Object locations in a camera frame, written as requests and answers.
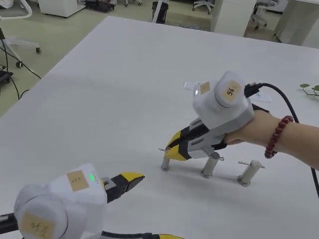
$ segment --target label sticker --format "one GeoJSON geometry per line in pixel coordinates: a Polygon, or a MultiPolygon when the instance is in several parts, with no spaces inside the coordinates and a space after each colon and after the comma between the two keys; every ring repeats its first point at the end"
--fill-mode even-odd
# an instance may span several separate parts
{"type": "Polygon", "coordinates": [[[200,85],[200,94],[203,95],[210,90],[210,82],[207,81],[200,85]]]}
{"type": "Polygon", "coordinates": [[[224,98],[233,102],[237,93],[241,90],[241,86],[236,81],[231,81],[224,91],[224,98]]]}
{"type": "Polygon", "coordinates": [[[254,95],[252,95],[250,97],[250,99],[252,101],[261,101],[261,102],[267,102],[267,103],[270,103],[271,102],[271,98],[269,95],[263,93],[263,92],[258,92],[254,95]]]}
{"type": "Polygon", "coordinates": [[[191,82],[191,81],[187,81],[184,83],[184,88],[186,90],[190,90],[193,91],[195,89],[195,86],[199,85],[199,82],[191,82]]]}
{"type": "Polygon", "coordinates": [[[40,239],[53,239],[55,223],[35,216],[31,213],[24,213],[21,230],[40,239]]]}
{"type": "Polygon", "coordinates": [[[70,172],[66,175],[70,181],[73,192],[80,191],[89,187],[89,184],[86,181],[82,170],[70,172]]]}

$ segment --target cylindrical post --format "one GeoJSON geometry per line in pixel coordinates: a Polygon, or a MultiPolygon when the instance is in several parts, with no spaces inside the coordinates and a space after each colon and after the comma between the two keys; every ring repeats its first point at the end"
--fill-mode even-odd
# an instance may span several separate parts
{"type": "Polygon", "coordinates": [[[214,171],[214,169],[216,167],[216,164],[219,161],[219,158],[220,158],[220,155],[217,152],[213,152],[209,156],[209,158],[208,158],[203,170],[201,171],[201,175],[204,178],[210,178],[211,176],[213,176],[213,171],[214,171]]]}
{"type": "Polygon", "coordinates": [[[265,168],[257,160],[252,160],[251,163],[239,163],[248,165],[243,174],[237,178],[238,182],[244,187],[247,187],[250,184],[250,180],[255,176],[260,168],[265,168]]]}
{"type": "Polygon", "coordinates": [[[161,167],[160,167],[163,171],[168,171],[168,169],[169,169],[169,161],[170,161],[169,158],[165,158],[164,157],[163,163],[161,164],[161,167]]]}

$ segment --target cable on floor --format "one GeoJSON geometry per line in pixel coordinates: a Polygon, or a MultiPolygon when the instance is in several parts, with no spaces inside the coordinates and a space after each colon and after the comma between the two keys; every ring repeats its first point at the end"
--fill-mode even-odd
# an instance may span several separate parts
{"type": "MultiPolygon", "coordinates": [[[[3,49],[2,47],[0,47],[0,49],[1,49],[2,51],[6,52],[5,46],[4,46],[4,49],[3,49]]],[[[34,74],[37,78],[39,78],[39,79],[41,80],[41,77],[40,77],[37,73],[35,73],[34,71],[32,71],[30,68],[28,68],[28,67],[27,67],[22,61],[20,61],[17,57],[13,56],[12,54],[10,54],[10,53],[8,53],[8,52],[6,52],[6,53],[7,53],[7,55],[13,57],[15,60],[21,62],[21,63],[23,64],[23,66],[24,66],[29,72],[31,72],[32,74],[34,74]]]]}
{"type": "MultiPolygon", "coordinates": [[[[4,50],[3,50],[2,48],[1,48],[1,49],[2,49],[2,50],[4,51],[4,53],[5,53],[5,69],[6,69],[7,72],[9,72],[8,52],[6,51],[5,43],[4,43],[3,39],[0,39],[0,40],[1,40],[1,42],[2,42],[2,45],[3,45],[4,50]]],[[[17,96],[18,96],[18,100],[20,100],[19,90],[18,90],[18,88],[17,88],[17,86],[16,86],[14,80],[12,79],[12,77],[10,77],[10,80],[12,81],[12,83],[13,83],[13,85],[14,85],[16,94],[17,94],[17,96]]]]}
{"type": "Polygon", "coordinates": [[[21,95],[20,95],[20,99],[22,98],[23,94],[26,93],[26,92],[28,92],[28,91],[29,91],[29,90],[23,91],[23,92],[21,93],[21,95]]]}
{"type": "MultiPolygon", "coordinates": [[[[19,61],[19,62],[20,62],[20,60],[19,60],[17,57],[15,57],[14,55],[8,53],[7,50],[6,50],[6,48],[5,48],[5,44],[4,44],[3,39],[0,39],[0,40],[1,40],[2,45],[3,45],[3,48],[0,47],[0,49],[1,49],[2,51],[4,51],[4,53],[5,53],[5,66],[4,66],[4,65],[1,65],[1,64],[0,64],[0,66],[2,66],[2,70],[6,69],[6,71],[8,72],[8,55],[11,56],[11,57],[13,57],[14,59],[16,59],[16,60],[19,61]]],[[[36,74],[35,72],[33,72],[33,71],[32,71],[30,68],[28,68],[23,62],[21,62],[21,63],[23,64],[23,66],[24,66],[29,72],[31,72],[32,74],[34,74],[36,77],[38,77],[38,78],[41,80],[41,77],[40,77],[38,74],[36,74]]],[[[28,92],[29,90],[23,91],[22,94],[20,95],[19,90],[18,90],[18,88],[17,88],[17,86],[16,86],[14,80],[12,79],[12,77],[10,77],[10,80],[12,81],[12,83],[13,83],[13,85],[14,85],[14,88],[15,88],[15,90],[16,90],[16,94],[17,94],[18,100],[20,100],[21,97],[23,96],[23,94],[26,93],[26,92],[28,92]]]]}

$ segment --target green led light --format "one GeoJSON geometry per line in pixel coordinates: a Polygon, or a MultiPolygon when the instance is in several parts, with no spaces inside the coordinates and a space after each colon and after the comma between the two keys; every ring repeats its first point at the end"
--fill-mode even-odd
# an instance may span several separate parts
{"type": "Polygon", "coordinates": [[[91,179],[92,182],[95,181],[95,178],[94,178],[93,174],[90,174],[90,179],[91,179]]]}

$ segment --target chair wheel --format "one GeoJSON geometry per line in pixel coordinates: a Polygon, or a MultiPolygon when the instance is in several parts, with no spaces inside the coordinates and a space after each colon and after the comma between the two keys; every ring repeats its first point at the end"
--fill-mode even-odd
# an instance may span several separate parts
{"type": "Polygon", "coordinates": [[[16,64],[15,64],[15,66],[16,66],[17,68],[22,68],[22,67],[23,67],[23,63],[22,63],[21,61],[17,61],[16,64]]]}

